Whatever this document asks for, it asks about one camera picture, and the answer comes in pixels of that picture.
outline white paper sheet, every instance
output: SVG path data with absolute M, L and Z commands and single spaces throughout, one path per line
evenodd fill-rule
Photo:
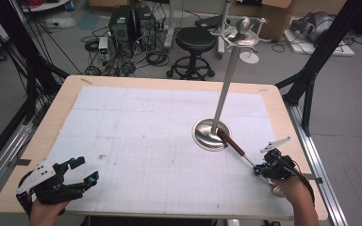
M 201 149 L 193 125 L 213 118 L 212 91 L 84 87 L 48 155 L 61 163 L 84 156 L 66 184 L 95 170 L 98 184 L 69 211 L 202 217 L 291 218 L 290 204 L 232 148 Z M 260 95 L 228 93 L 221 121 L 257 164 L 274 141 Z

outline hand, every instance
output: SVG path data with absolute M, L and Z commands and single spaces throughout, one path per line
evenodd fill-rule
M 32 204 L 30 225 L 53 226 L 58 219 L 58 213 L 65 208 L 70 201 L 55 205 L 42 204 L 38 199 Z
M 282 188 L 285 197 L 292 205 L 311 202 L 310 192 L 299 177 L 292 176 L 287 180 L 271 179 L 271 181 Z
M 310 192 L 297 176 L 287 180 L 271 179 L 283 189 L 284 195 L 293 206 L 296 226 L 318 226 L 319 218 L 311 200 Z

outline cable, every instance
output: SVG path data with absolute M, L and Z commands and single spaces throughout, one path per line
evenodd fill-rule
M 134 73 L 136 69 L 137 68 L 135 67 L 135 64 L 133 62 L 126 61 L 120 67 L 120 72 L 123 73 L 124 75 L 129 75 L 131 73 Z
M 85 44 L 84 47 L 88 52 L 93 52 L 93 53 L 98 52 L 99 40 L 90 40 Z
M 146 54 L 146 61 L 148 61 L 149 65 L 161 67 L 167 65 L 170 58 L 163 52 L 152 51 Z
M 28 12 L 31 12 L 31 9 L 30 9 L 29 5 L 26 5 L 25 7 L 28 9 Z M 33 29 L 31 29 L 31 31 L 32 31 L 32 33 L 34 34 L 34 37 L 36 38 L 36 41 L 37 41 L 37 43 L 39 44 L 39 46 L 40 46 L 43 54 L 44 54 L 45 57 L 48 59 L 48 61 L 49 61 L 51 64 L 53 64 L 52 58 L 51 58 L 50 55 L 49 55 L 48 49 L 46 48 L 46 45 L 45 45 L 45 41 L 43 40 L 43 37 L 42 37 L 42 35 L 41 35 L 40 29 L 39 29 L 36 21 L 37 21 L 37 19 L 34 17 L 34 24 L 35 24 L 35 26 L 36 26 L 36 28 L 37 28 L 37 30 L 38 30 L 38 33 L 39 33 L 40 35 L 37 36 L 37 35 L 35 34 L 35 32 L 34 32 Z M 28 23 L 28 26 L 31 27 L 31 24 L 30 24 L 29 20 L 27 20 L 27 23 Z
M 43 27 L 43 30 L 46 32 L 46 34 L 51 38 L 51 40 L 55 43 L 56 47 L 61 51 L 61 53 L 63 53 L 64 56 L 66 56 L 66 58 L 70 61 L 70 63 L 75 67 L 75 69 L 81 73 L 81 71 L 78 70 L 78 68 L 75 66 L 75 64 L 72 62 L 72 60 L 69 58 L 69 56 L 67 56 L 67 54 L 64 52 L 64 50 L 60 47 L 60 45 L 58 45 L 58 43 L 55 41 L 55 39 L 51 36 L 51 34 L 49 34 L 49 32 L 45 29 L 45 27 Z
M 147 77 L 147 78 L 150 78 L 150 77 L 149 77 L 149 74 L 148 74 L 146 71 L 142 70 L 141 68 L 137 68 L 137 70 L 140 70 L 141 72 L 145 73 L 145 74 L 146 74 L 146 77 Z
M 190 12 L 190 11 L 188 11 L 188 10 L 185 10 L 185 12 L 187 12 L 187 13 L 189 13 L 189 14 L 192 14 L 192 15 L 194 15 L 194 16 L 197 16 L 197 17 L 199 18 L 199 20 L 202 20 L 202 17 L 199 16 L 198 14 L 194 13 L 194 12 Z

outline black stool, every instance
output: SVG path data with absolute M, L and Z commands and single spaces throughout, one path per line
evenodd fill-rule
M 211 71 L 210 65 L 201 57 L 202 53 L 211 50 L 216 45 L 216 39 L 208 30 L 201 27 L 182 28 L 176 35 L 175 41 L 182 49 L 187 50 L 190 56 L 177 59 L 172 68 L 167 71 L 168 77 L 172 77 L 173 72 L 180 75 L 180 79 L 205 80 L 206 76 L 214 76 L 215 73 Z M 189 65 L 180 63 L 184 59 L 189 59 Z M 197 60 L 202 61 L 204 66 L 197 66 Z

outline metal pole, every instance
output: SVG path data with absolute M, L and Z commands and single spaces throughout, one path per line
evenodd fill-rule
M 216 134 L 217 125 L 219 123 L 222 108 L 224 107 L 225 98 L 227 97 L 228 89 L 231 84 L 232 76 L 234 75 L 235 67 L 237 66 L 240 48 L 234 46 L 228 63 L 227 72 L 225 74 L 224 82 L 222 83 L 222 92 L 220 94 L 219 103 L 217 104 L 216 115 L 214 116 L 213 125 L 211 126 L 211 133 Z
M 231 4 L 231 0 L 226 0 L 225 1 L 224 11 L 222 13 L 222 24 L 221 24 L 221 30 L 220 30 L 221 35 L 224 35 L 225 22 L 227 21 L 228 11 L 230 9 L 230 4 Z M 217 52 L 220 54 L 220 57 L 222 57 L 222 55 L 225 53 L 224 40 L 220 36 L 217 38 L 217 40 L 218 40 Z
M 166 52 L 170 51 L 172 46 L 173 35 L 174 35 L 174 0 L 170 0 L 170 18 L 169 18 L 169 29 L 167 30 L 167 37 L 164 40 L 164 49 Z

